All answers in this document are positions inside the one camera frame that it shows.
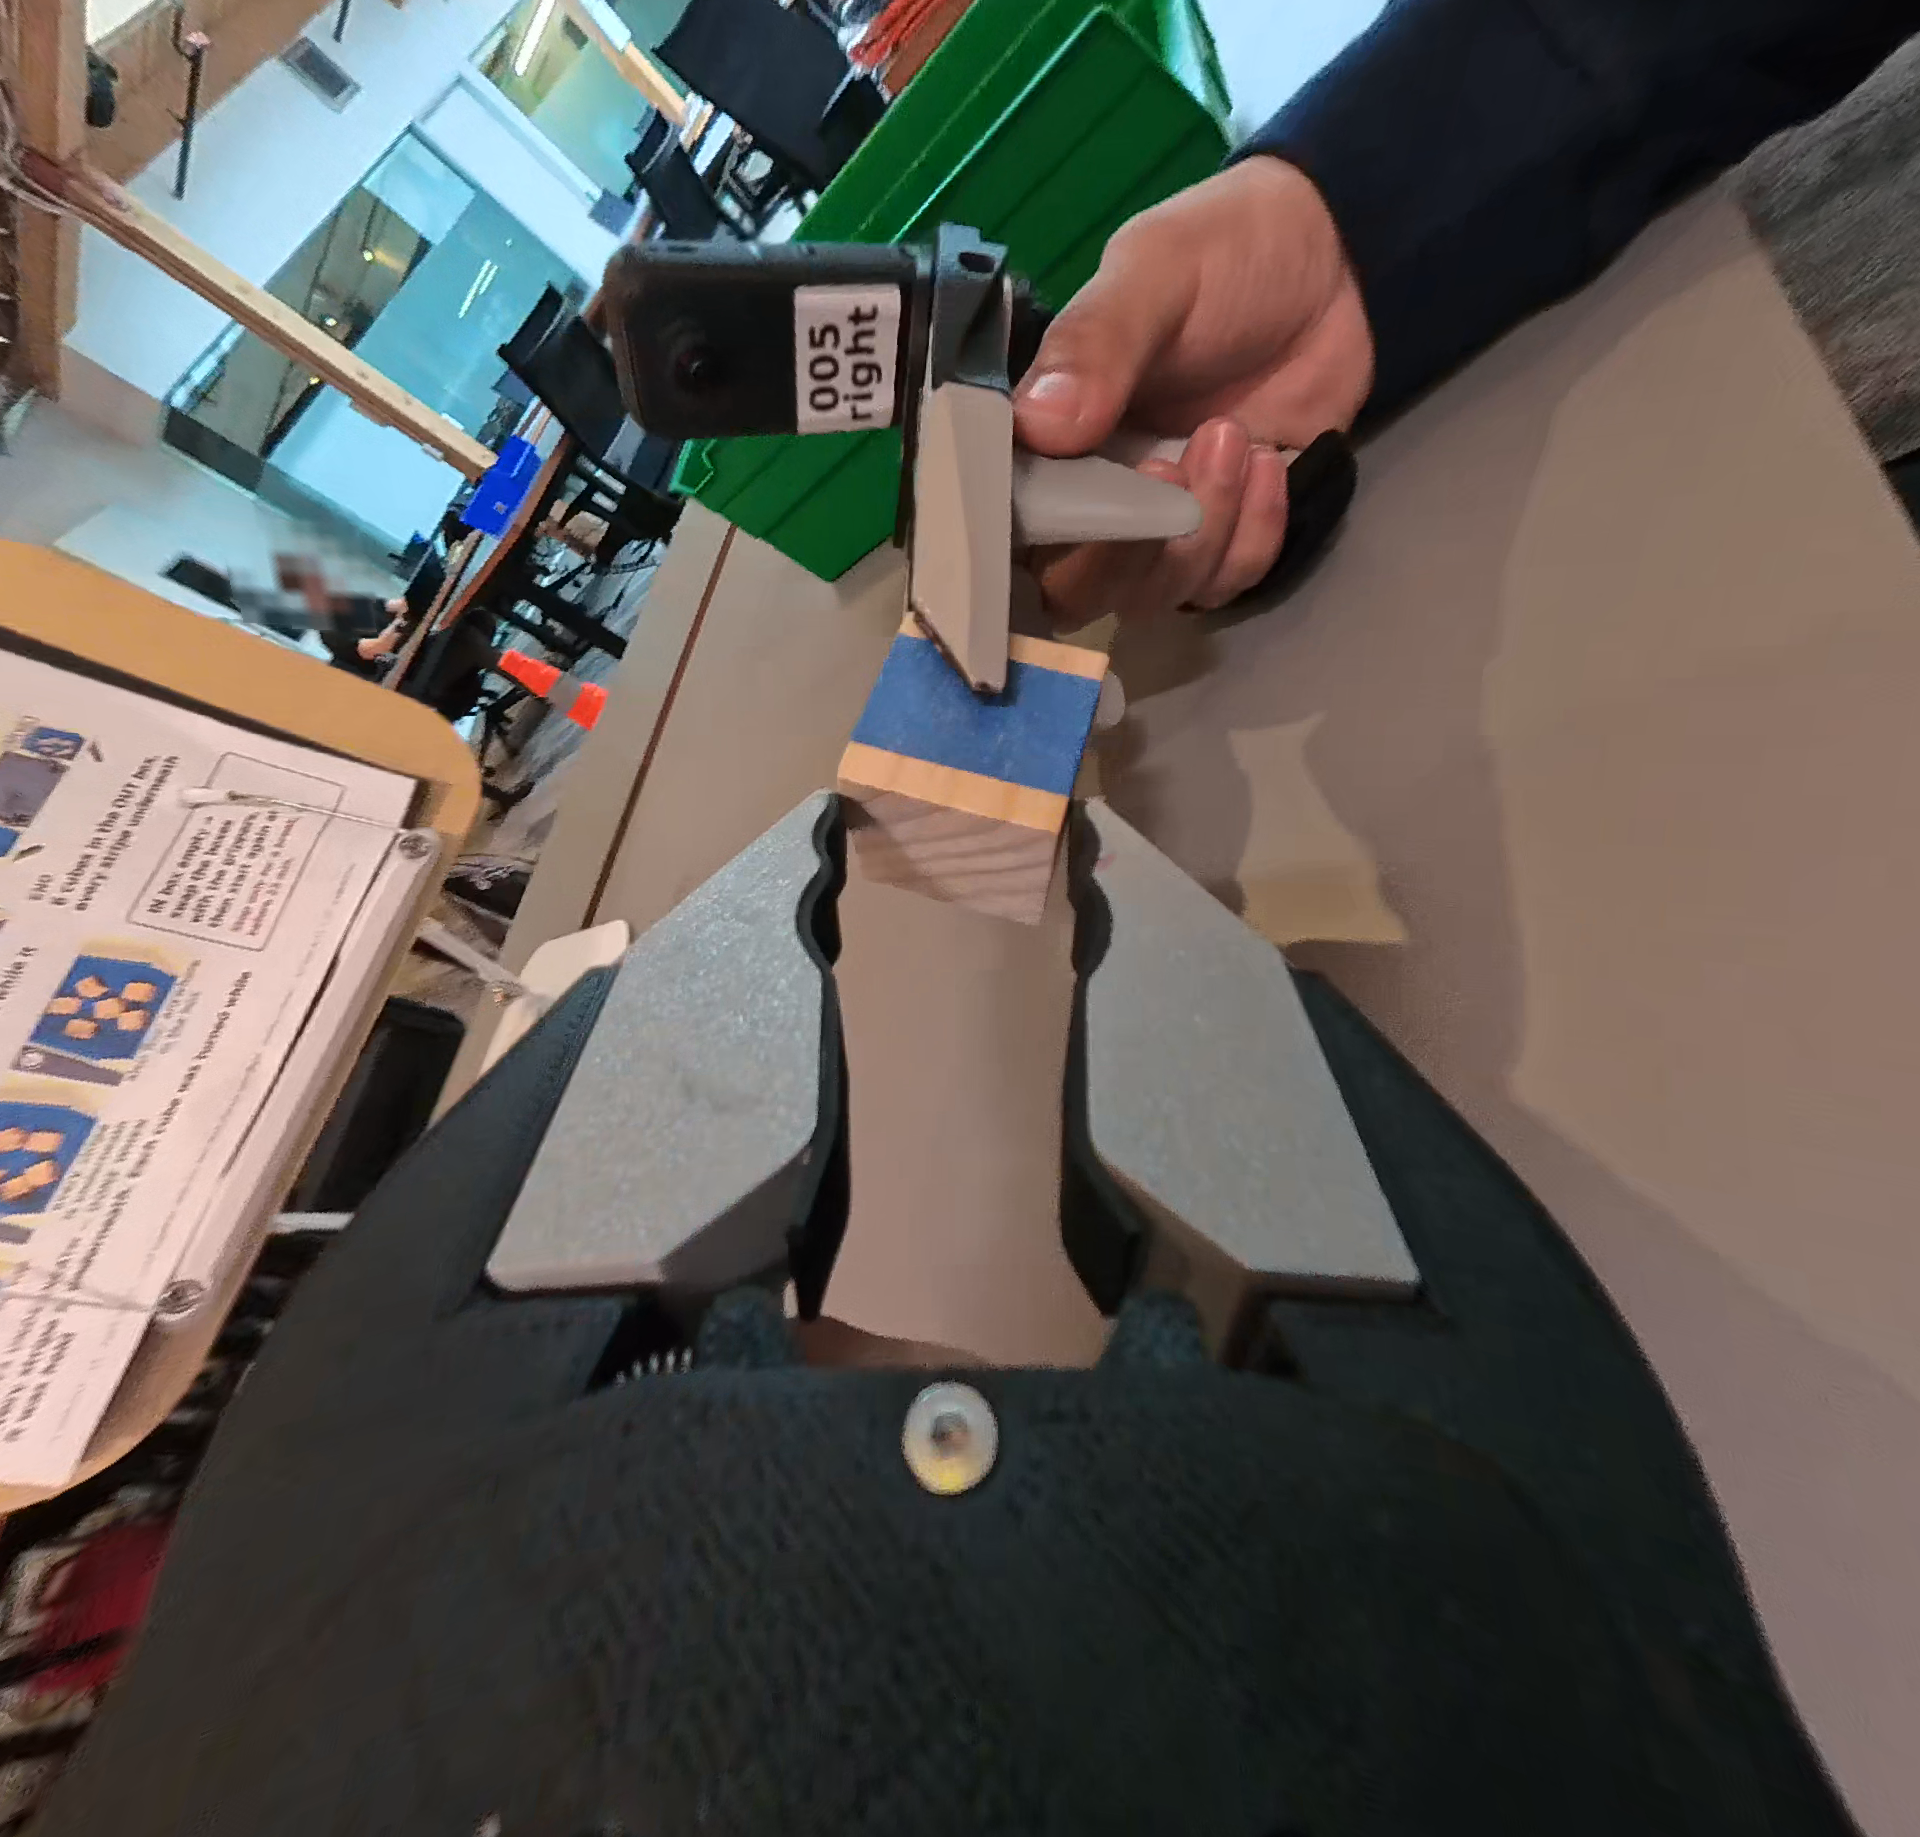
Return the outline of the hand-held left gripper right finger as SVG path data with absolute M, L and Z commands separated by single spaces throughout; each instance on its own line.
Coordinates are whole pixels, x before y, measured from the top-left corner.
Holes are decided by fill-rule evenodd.
M 1116 1326 L 1187 1301 L 1246 1359 L 1271 1301 L 1423 1301 L 1414 1250 L 1277 944 L 1102 794 L 1068 800 L 1062 1254 Z

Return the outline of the person's right hand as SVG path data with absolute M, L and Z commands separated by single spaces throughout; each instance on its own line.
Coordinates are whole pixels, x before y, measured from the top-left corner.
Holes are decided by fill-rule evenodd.
M 1141 467 L 1194 492 L 1203 531 L 1027 551 L 1049 626 L 1220 611 L 1263 590 L 1290 532 L 1290 463 L 1352 436 L 1366 390 L 1359 287 L 1302 164 L 1244 155 L 1135 216 L 1051 317 L 1018 388 L 1018 439 L 1039 457 L 1089 457 L 1112 436 L 1181 439 Z

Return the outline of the green plastic bin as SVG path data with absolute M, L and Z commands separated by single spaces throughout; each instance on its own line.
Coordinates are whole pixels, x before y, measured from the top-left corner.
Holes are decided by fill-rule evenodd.
M 931 61 L 814 198 L 805 243 L 981 228 L 1049 307 L 1105 236 L 1222 161 L 1232 86 L 1194 0 L 971 0 Z M 690 439 L 677 492 L 814 576 L 895 531 L 904 439 Z

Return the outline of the instruction sheet on stand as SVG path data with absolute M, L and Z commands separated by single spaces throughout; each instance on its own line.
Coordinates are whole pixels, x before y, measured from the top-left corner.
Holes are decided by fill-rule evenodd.
M 301 1158 L 316 1154 L 334 1104 L 344 1099 L 359 1057 L 375 1042 L 379 1005 L 401 988 L 401 961 L 426 925 L 426 894 L 454 858 L 469 852 L 484 819 L 484 765 L 469 744 L 413 695 L 375 689 L 319 659 L 283 651 L 260 637 L 216 626 L 195 605 L 161 599 L 130 576 L 114 576 L 62 544 L 4 539 L 4 648 L 45 651 L 89 677 L 130 684 L 156 703 L 231 718 L 241 731 L 308 744 L 351 765 L 379 765 L 414 783 L 402 833 L 432 833 L 432 858 L 401 884 L 401 909 L 379 925 L 359 925 L 351 952 L 362 970 L 319 988 L 293 1062 L 278 1068 L 260 1126 L 238 1154 L 238 1196 L 216 1198 L 216 1216 L 186 1250 L 175 1288 L 130 1351 L 130 1366 L 100 1406 L 85 1461 L 62 1488 L 4 1482 L 0 1508 L 33 1508 L 130 1458 L 186 1394 L 205 1353 L 222 1338 L 266 1225 L 283 1210 Z

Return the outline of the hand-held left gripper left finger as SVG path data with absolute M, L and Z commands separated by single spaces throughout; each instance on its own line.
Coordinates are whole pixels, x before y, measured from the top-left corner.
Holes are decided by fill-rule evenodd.
M 848 1225 L 839 894 L 842 800 L 807 789 L 589 973 L 496 1288 L 693 1310 L 762 1284 L 823 1311 Z

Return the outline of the orange striped traffic cone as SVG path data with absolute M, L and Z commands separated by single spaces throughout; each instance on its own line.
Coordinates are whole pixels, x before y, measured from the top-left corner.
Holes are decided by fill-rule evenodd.
M 609 684 L 585 677 L 585 672 L 560 672 L 553 659 L 499 648 L 496 672 L 505 684 L 520 684 L 526 695 L 545 703 L 560 718 L 568 718 L 579 731 L 593 731 L 609 715 Z

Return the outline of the black office chair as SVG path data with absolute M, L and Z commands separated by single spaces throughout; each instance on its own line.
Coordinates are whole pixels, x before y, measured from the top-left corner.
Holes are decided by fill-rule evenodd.
M 828 135 L 842 54 L 814 20 L 781 0 L 681 0 L 659 63 L 743 127 L 799 190 L 823 198 L 842 164 Z
M 560 430 L 533 453 L 533 473 L 490 551 L 473 599 L 530 637 L 553 637 L 568 659 L 627 659 L 627 637 L 565 599 L 568 581 L 618 576 L 627 556 L 649 573 L 674 539 L 681 498 L 664 488 L 674 443 L 641 436 L 627 411 L 612 350 L 585 307 L 545 287 L 499 365 Z

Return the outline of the wooden frame beam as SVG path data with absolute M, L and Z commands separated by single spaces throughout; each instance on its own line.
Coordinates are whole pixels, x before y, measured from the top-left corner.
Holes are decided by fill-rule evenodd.
M 351 359 L 328 325 L 252 287 L 95 170 L 85 155 L 85 95 L 85 0 L 4 0 L 4 390 L 62 395 L 68 332 L 75 321 L 75 233 L 95 233 L 252 341 L 301 365 L 319 388 L 344 390 L 362 423 L 402 436 L 466 479 L 496 463 L 473 436 L 454 430 L 401 379 Z

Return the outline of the blue-taped wooden cube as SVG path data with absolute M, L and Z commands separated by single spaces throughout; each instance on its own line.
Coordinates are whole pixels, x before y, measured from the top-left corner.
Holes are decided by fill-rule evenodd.
M 1102 648 L 1013 637 L 986 695 L 904 615 L 835 776 L 860 878 L 1039 925 L 1105 703 L 1122 707 Z

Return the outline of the blue plastic bin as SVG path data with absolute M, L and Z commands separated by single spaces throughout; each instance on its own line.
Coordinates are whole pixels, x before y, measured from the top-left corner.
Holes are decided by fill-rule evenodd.
M 505 443 L 496 453 L 496 463 L 469 488 L 457 525 L 473 532 L 505 532 L 520 506 L 530 498 L 533 473 L 540 473 L 540 443 L 526 436 L 505 436 Z

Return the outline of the printed instruction sheet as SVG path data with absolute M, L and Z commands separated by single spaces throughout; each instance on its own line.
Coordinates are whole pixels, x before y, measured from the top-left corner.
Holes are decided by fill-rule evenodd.
M 425 894 L 414 776 L 4 651 L 0 1458 L 68 1488 L 241 1216 L 252 1129 Z

